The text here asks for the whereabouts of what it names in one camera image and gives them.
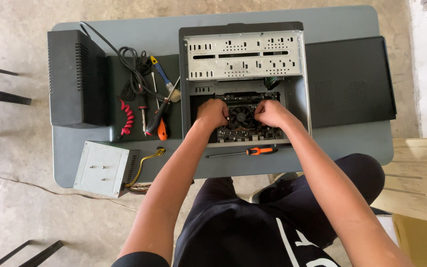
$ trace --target red coiled cable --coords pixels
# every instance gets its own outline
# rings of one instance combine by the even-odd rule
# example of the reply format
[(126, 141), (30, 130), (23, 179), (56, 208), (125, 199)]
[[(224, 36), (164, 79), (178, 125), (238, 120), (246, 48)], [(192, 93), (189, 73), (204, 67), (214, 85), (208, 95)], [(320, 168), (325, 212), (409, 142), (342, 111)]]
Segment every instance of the red coiled cable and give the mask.
[(121, 99), (119, 100), (122, 102), (122, 110), (126, 113), (126, 116), (128, 117), (126, 125), (122, 129), (121, 136), (123, 136), (123, 134), (130, 133), (129, 129), (133, 127), (132, 123), (133, 123), (134, 115), (132, 115), (133, 111), (129, 109), (129, 105), (125, 105), (123, 100)]

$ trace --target beige plastic chair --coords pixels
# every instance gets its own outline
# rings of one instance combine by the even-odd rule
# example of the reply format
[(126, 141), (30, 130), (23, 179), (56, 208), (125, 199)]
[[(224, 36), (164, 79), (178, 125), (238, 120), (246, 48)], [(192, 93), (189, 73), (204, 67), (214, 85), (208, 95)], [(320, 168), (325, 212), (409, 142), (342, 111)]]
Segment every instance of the beige plastic chair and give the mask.
[(394, 139), (385, 189), (372, 207), (427, 220), (427, 139)]

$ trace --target concrete floor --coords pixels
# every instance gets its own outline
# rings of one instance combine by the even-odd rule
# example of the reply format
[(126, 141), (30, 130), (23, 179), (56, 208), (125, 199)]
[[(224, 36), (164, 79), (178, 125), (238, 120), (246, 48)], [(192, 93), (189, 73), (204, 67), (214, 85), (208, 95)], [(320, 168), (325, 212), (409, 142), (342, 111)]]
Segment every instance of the concrete floor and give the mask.
[[(59, 193), (52, 178), (46, 32), (68, 21), (117, 20), (190, 14), (338, 5), (372, 5), (387, 38), (398, 118), (394, 137), (419, 137), (413, 96), (409, 18), (406, 0), (0, 0), (0, 68), (21, 76), (0, 74), (0, 90), (33, 98), (33, 105), (0, 102), (0, 176), (34, 183)], [(203, 181), (191, 187), (179, 215), (176, 236)], [(242, 197), (268, 184), (264, 176), (239, 177)], [(133, 209), (142, 196), (117, 202)], [(43, 248), (63, 240), (66, 246), (41, 266), (109, 266), (118, 254), (136, 213), (105, 200), (53, 195), (39, 188), (0, 179), (0, 258), (26, 240), (36, 240), (3, 266), (18, 266)], [(340, 244), (328, 250), (349, 266)]]

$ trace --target gray table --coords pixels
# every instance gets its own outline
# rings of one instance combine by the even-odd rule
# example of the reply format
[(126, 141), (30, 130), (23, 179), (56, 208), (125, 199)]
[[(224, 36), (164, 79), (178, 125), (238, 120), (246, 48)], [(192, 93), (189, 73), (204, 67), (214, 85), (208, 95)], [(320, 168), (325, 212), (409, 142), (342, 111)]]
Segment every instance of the gray table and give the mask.
[[(317, 9), (293, 9), (230, 14), (194, 15), (120, 21), (92, 21), (90, 24), (115, 47), (130, 46), (146, 49), (151, 55), (178, 54), (180, 27), (222, 25), (228, 23), (261, 23), (302, 21), (306, 43), (372, 37), (380, 35), (378, 15), (371, 6), (346, 6)], [(79, 29), (78, 22), (59, 23), (52, 30)], [(115, 53), (96, 34), (93, 40), (107, 53)], [(313, 137), (332, 158), (338, 159), (352, 153), (364, 153), (388, 164), (393, 158), (393, 144), (389, 121), (354, 124), (314, 129)], [(54, 179), (64, 188), (74, 184), (78, 163), (85, 140), (108, 141), (109, 128), (70, 129), (52, 127), (54, 149)], [(179, 147), (182, 140), (126, 142), (127, 147), (141, 149), (145, 157), (155, 152), (157, 146), (167, 152), (162, 157), (146, 160), (140, 182), (152, 181), (164, 163)], [(209, 148), (204, 155), (239, 152), (241, 147)], [(283, 149), (268, 156), (236, 155), (219, 158), (202, 158), (195, 178), (284, 173), (300, 171), (301, 166), (294, 149)]]

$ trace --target circuit board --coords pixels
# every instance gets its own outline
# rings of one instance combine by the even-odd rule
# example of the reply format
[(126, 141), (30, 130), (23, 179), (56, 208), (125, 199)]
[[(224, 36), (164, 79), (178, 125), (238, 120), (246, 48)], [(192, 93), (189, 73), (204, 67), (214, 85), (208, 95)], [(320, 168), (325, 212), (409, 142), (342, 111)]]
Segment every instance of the circuit board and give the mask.
[(227, 103), (228, 125), (217, 128), (217, 143), (248, 142), (282, 139), (280, 128), (262, 126), (255, 120), (254, 112), (261, 100), (279, 100), (278, 92), (230, 93), (216, 98)]

